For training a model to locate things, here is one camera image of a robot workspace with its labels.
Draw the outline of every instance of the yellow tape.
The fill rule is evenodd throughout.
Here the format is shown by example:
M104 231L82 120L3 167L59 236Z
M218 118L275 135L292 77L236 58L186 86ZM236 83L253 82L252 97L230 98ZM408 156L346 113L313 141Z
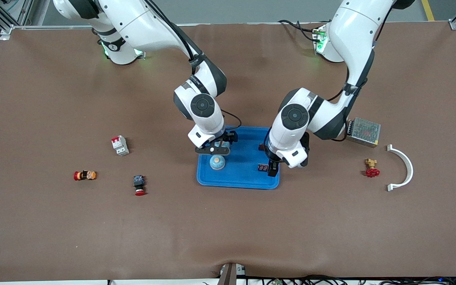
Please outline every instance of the yellow tape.
M435 21L434 15L432 14L432 9L430 9L429 0L422 0L423 9L425 10L425 15L427 15L427 20Z

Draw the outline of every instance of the white curved handle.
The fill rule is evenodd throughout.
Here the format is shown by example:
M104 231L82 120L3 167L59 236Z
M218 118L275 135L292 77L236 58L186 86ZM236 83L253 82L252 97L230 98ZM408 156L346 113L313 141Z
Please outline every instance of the white curved handle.
M407 157L407 155L405 155L402 151L396 150L395 148L393 148L391 144L388 144L387 152L395 153L396 155L398 155L404 161L404 163L406 164L406 168L407 168L407 176L406 176L406 179L404 180L404 182L402 182L400 184L388 185L388 192L389 192L389 191L393 190L394 188L404 186L404 185L408 184L409 181L411 181L411 178L413 178L413 164L411 163L411 160L409 160L409 157Z

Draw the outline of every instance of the red knob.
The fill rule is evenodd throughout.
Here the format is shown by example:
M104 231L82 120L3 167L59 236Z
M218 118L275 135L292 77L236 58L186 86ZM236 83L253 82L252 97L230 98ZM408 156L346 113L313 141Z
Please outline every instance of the red knob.
M376 177L380 175L380 171L376 168L367 169L365 175L367 175L367 177Z

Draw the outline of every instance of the white robotic arm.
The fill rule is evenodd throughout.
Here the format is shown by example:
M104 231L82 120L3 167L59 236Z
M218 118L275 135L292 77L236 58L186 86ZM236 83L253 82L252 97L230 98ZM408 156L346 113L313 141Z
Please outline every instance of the white robotic arm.
M225 91L226 76L152 0L54 0L54 5L66 18L91 24L116 64L133 62L139 55L135 49L183 51L190 58L192 75L175 89L173 100L195 122L188 137L197 148L204 148L226 135L221 108L214 99Z
M284 98L266 141L270 176L277 173L276 162L284 162L290 168L306 166L306 130L321 139L335 139L342 134L374 60L374 36L396 1L402 2L343 0L332 21L318 29L320 42L315 45L316 51L329 61L345 61L349 77L337 103L305 88L293 90Z

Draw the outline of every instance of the white circuit breaker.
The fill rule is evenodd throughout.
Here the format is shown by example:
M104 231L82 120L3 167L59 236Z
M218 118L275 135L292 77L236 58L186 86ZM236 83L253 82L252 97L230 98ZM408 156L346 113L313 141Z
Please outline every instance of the white circuit breaker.
M112 138L112 147L116 150L117 155L124 156L130 153L126 139L121 135Z

